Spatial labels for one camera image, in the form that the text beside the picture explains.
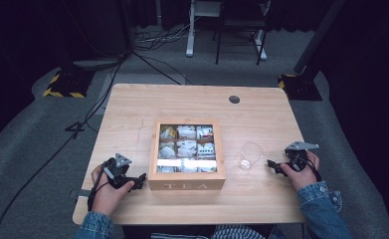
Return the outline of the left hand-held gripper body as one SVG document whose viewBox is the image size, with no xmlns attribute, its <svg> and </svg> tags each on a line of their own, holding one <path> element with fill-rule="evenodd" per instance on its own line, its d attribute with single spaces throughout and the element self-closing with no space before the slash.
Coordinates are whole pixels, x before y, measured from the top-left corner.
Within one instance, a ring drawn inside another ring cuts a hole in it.
<svg viewBox="0 0 389 239">
<path fill-rule="evenodd" d="M 128 181 L 139 182 L 138 177 L 126 176 L 130 164 L 131 160 L 120 153 L 117 153 L 115 157 L 111 157 L 102 164 L 103 171 L 108 177 L 108 182 L 114 189 L 120 189 Z"/>
</svg>

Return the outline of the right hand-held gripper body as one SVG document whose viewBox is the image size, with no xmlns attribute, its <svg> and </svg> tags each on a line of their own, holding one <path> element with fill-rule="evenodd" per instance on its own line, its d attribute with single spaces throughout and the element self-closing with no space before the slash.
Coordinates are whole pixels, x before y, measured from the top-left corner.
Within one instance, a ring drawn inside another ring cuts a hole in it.
<svg viewBox="0 0 389 239">
<path fill-rule="evenodd" d="M 289 166 L 295 171 L 302 171 L 307 163 L 307 151 L 309 149 L 318 149 L 316 143 L 295 141 L 289 144 L 285 149 L 286 156 L 290 159 Z"/>
</svg>

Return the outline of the person's right hand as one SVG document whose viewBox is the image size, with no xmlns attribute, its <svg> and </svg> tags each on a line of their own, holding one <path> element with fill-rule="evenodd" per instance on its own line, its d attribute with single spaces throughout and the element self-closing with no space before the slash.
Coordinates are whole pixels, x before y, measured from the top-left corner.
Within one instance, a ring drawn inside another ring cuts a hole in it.
<svg viewBox="0 0 389 239">
<path fill-rule="evenodd" d="M 285 163 L 281 164 L 281 169 L 288 175 L 296 191 L 317 182 L 313 171 L 319 168 L 319 158 L 311 151 L 307 153 L 307 157 L 311 161 L 311 167 L 307 166 L 300 172 L 292 170 Z"/>
</svg>

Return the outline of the person's left hand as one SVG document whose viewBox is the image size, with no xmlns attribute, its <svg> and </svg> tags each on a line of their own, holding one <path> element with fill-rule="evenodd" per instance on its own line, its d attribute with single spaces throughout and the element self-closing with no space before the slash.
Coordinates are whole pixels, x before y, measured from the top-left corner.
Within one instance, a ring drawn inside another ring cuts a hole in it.
<svg viewBox="0 0 389 239">
<path fill-rule="evenodd" d="M 118 207 L 122 198 L 130 191 L 134 185 L 133 181 L 128 181 L 120 189 L 114 189 L 109 183 L 107 176 L 102 173 L 102 166 L 97 166 L 92 172 L 92 180 L 97 183 L 96 196 L 93 202 L 92 211 L 110 216 Z"/>
</svg>

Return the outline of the clear glass cup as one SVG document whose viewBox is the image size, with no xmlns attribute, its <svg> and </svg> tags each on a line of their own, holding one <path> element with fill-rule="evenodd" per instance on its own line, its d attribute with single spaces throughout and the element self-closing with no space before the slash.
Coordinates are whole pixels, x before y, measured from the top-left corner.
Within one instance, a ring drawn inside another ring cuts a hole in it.
<svg viewBox="0 0 389 239">
<path fill-rule="evenodd" d="M 257 143 L 252 141 L 245 142 L 241 148 L 239 167 L 243 170 L 251 170 L 263 158 L 263 149 Z"/>
</svg>

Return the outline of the grey clamp on table edge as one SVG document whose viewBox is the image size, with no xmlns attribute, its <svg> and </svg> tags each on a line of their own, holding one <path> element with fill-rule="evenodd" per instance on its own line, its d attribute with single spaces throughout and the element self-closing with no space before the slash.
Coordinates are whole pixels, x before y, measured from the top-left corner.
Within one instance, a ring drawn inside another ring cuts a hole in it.
<svg viewBox="0 0 389 239">
<path fill-rule="evenodd" d="M 80 197 L 89 197 L 91 192 L 87 189 L 72 189 L 69 193 L 70 198 L 78 199 Z"/>
</svg>

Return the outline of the wooden tea box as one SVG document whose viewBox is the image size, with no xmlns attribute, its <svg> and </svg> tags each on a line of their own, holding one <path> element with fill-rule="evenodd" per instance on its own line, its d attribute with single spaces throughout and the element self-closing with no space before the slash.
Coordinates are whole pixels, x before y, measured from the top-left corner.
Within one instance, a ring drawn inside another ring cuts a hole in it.
<svg viewBox="0 0 389 239">
<path fill-rule="evenodd" d="M 159 128 L 162 124 L 211 124 L 214 128 L 217 171 L 160 173 L 157 171 Z M 153 127 L 148 183 L 151 190 L 221 190 L 226 181 L 221 131 L 217 119 L 157 119 Z"/>
</svg>

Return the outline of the pile of tea bags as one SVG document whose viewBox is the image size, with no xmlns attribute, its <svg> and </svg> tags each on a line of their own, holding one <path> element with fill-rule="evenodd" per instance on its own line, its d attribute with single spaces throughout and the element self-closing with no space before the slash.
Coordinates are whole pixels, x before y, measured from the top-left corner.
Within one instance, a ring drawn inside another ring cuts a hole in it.
<svg viewBox="0 0 389 239">
<path fill-rule="evenodd" d="M 216 172 L 216 146 L 211 124 L 162 124 L 159 128 L 157 171 Z"/>
</svg>

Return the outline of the black stand base hazard stripes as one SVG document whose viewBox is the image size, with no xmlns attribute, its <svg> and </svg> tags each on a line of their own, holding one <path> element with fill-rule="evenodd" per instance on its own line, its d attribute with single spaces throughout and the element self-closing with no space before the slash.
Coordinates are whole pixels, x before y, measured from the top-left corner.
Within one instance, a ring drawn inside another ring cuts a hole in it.
<svg viewBox="0 0 389 239">
<path fill-rule="evenodd" d="M 278 86 L 291 101 L 321 101 L 322 97 L 314 81 L 302 75 L 284 74 L 278 76 Z"/>
<path fill-rule="evenodd" d="M 57 70 L 43 92 L 44 97 L 69 97 L 82 99 L 88 95 L 95 73 L 76 70 L 65 72 Z"/>
</svg>

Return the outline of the person's striped shirt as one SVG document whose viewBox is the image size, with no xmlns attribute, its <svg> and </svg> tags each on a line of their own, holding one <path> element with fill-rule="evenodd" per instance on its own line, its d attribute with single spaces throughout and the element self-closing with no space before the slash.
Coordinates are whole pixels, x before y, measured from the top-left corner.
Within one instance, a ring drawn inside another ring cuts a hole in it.
<svg viewBox="0 0 389 239">
<path fill-rule="evenodd" d="M 200 225 L 158 227 L 148 239 L 286 239 L 275 225 Z"/>
</svg>

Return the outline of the black slanted stand pole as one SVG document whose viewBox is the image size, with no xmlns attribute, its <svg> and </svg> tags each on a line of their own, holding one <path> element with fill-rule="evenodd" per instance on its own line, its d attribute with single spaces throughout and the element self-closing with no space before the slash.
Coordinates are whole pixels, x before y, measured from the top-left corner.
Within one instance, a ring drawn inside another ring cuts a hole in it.
<svg viewBox="0 0 389 239">
<path fill-rule="evenodd" d="M 317 51 L 317 48 L 321 41 L 323 40 L 325 34 L 329 30 L 330 26 L 336 19 L 338 13 L 340 12 L 341 8 L 343 7 L 346 0 L 334 0 L 330 8 L 328 9 L 327 13 L 325 14 L 324 18 L 320 22 L 316 32 L 314 33 L 313 37 L 307 44 L 305 50 L 301 54 L 299 60 L 296 62 L 293 71 L 297 74 L 302 74 L 308 65 L 310 64 L 311 57 L 313 54 Z"/>
</svg>

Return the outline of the black metal chair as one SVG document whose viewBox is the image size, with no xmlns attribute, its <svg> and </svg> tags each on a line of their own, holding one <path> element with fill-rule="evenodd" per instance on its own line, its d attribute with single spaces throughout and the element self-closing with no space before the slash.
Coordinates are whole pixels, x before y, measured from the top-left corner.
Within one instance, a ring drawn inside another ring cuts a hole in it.
<svg viewBox="0 0 389 239">
<path fill-rule="evenodd" d="M 267 58 L 264 45 L 268 33 L 267 18 L 272 8 L 272 0 L 222 0 L 219 8 L 217 27 L 213 39 L 217 40 L 215 64 L 219 63 L 223 46 L 241 47 L 241 43 L 224 43 L 225 31 L 251 32 L 251 41 L 258 53 L 258 65 Z"/>
</svg>

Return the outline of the white desk frame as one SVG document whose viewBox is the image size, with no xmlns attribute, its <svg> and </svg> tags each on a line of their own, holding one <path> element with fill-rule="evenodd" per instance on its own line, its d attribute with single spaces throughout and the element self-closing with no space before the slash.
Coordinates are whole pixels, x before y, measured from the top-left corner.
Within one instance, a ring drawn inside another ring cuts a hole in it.
<svg viewBox="0 0 389 239">
<path fill-rule="evenodd" d="M 190 0 L 189 9 L 189 32 L 187 37 L 187 46 L 185 55 L 190 58 L 194 56 L 194 42 L 195 42 L 195 21 L 200 17 L 218 17 L 219 16 L 219 2 L 213 2 L 212 0 Z M 254 43 L 256 44 L 256 50 L 260 54 L 260 60 L 265 61 L 268 56 L 265 51 L 260 51 L 260 48 L 264 45 L 265 32 L 258 30 L 253 35 Z"/>
</svg>

